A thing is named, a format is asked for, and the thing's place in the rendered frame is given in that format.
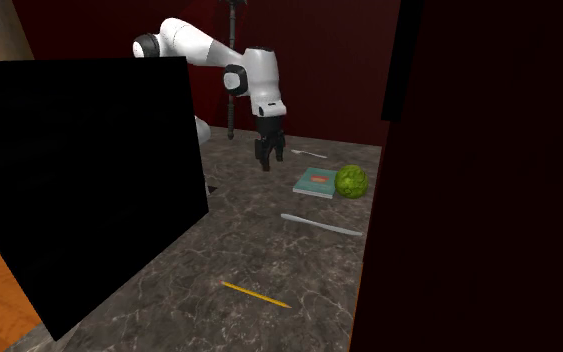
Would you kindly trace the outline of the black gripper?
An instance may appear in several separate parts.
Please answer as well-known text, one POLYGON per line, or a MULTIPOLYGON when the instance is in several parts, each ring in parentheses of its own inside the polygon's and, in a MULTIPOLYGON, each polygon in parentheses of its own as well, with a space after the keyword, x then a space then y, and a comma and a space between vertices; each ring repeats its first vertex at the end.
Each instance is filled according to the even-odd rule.
POLYGON ((278 162, 284 160, 285 137, 282 129, 283 116, 256 117, 255 121, 259 134, 259 138, 254 140, 255 157, 260 162, 262 170, 268 172, 270 170, 270 141, 268 139, 272 139, 276 160, 278 162))

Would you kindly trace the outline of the teal book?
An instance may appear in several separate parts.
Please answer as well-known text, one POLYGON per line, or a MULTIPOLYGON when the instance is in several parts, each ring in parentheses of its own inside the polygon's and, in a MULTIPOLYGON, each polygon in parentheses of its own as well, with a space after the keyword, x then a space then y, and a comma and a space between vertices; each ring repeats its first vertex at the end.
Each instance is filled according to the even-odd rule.
POLYGON ((294 193, 332 199, 336 192, 335 176, 337 172, 309 167, 294 185, 294 193))

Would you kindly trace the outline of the green textured ball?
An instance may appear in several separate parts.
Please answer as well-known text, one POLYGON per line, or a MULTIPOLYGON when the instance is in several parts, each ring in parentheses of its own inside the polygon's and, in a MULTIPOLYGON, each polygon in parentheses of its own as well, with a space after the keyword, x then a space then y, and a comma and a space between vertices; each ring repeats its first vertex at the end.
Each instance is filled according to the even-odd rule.
POLYGON ((336 192, 349 199, 364 196, 368 189, 368 176, 358 165, 343 166, 335 175, 336 192))

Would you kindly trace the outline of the black floor lamp pole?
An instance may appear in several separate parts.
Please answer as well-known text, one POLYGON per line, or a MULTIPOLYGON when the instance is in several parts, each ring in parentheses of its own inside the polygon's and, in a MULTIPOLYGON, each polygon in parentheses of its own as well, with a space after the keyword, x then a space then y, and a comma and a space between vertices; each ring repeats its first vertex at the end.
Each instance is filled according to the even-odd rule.
MULTIPOLYGON (((233 49, 236 41, 236 21, 237 21, 237 7, 239 4, 248 4, 248 0, 220 0, 225 1, 229 5, 229 47, 233 49)), ((234 139, 234 97, 228 96, 227 104, 227 137, 229 140, 234 139)))

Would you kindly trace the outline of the yellow pencil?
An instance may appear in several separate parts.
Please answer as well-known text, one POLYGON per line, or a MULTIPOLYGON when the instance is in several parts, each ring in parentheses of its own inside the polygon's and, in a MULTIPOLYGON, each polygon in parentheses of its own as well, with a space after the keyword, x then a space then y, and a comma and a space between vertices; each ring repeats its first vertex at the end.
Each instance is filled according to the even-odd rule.
POLYGON ((277 306, 280 306, 280 307, 283 307, 283 308, 286 308, 286 309, 291 309, 291 308, 292 308, 290 305, 288 305, 288 304, 285 303, 285 302, 282 302, 282 301, 276 300, 276 299, 274 299, 274 298, 271 298, 271 297, 268 297, 268 296, 259 294, 259 293, 257 293, 257 292, 254 292, 254 291, 251 291, 251 290, 248 290, 248 289, 239 287, 239 286, 234 285, 234 284, 232 284, 232 283, 229 283, 229 282, 226 282, 226 281, 223 281, 223 280, 219 280, 219 283, 220 283, 221 285, 225 286, 225 287, 234 289, 234 290, 236 290, 236 291, 239 291, 239 292, 241 292, 241 293, 250 295, 250 296, 252 296, 252 297, 256 297, 256 298, 258 298, 258 299, 260 299, 260 300, 263 300, 263 301, 266 301, 266 302, 268 302, 268 303, 271 303, 271 304, 274 304, 274 305, 277 305, 277 306))

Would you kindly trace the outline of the black robot stand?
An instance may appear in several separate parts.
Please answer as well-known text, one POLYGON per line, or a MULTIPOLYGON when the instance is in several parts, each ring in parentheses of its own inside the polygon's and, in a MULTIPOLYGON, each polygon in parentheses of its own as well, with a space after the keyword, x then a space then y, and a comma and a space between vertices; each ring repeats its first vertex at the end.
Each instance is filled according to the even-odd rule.
POLYGON ((207 214, 182 57, 0 61, 0 255, 60 338, 207 214))

